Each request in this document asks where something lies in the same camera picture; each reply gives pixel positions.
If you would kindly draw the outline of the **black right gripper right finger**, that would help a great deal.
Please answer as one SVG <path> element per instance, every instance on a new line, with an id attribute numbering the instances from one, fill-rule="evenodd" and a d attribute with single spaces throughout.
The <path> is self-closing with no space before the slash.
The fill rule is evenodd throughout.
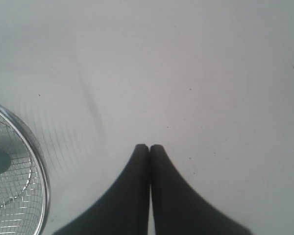
<path id="1" fill-rule="evenodd" d="M 251 234 L 203 199 L 180 175 L 161 145 L 150 148 L 150 172 L 156 234 Z"/>

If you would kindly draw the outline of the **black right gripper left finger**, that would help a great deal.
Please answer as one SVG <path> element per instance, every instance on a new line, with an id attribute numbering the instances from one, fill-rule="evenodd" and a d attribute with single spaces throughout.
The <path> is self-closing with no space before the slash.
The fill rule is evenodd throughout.
<path id="1" fill-rule="evenodd" d="M 138 144 L 117 180 L 86 212 L 57 235 L 146 235 L 150 180 L 149 149 Z"/>

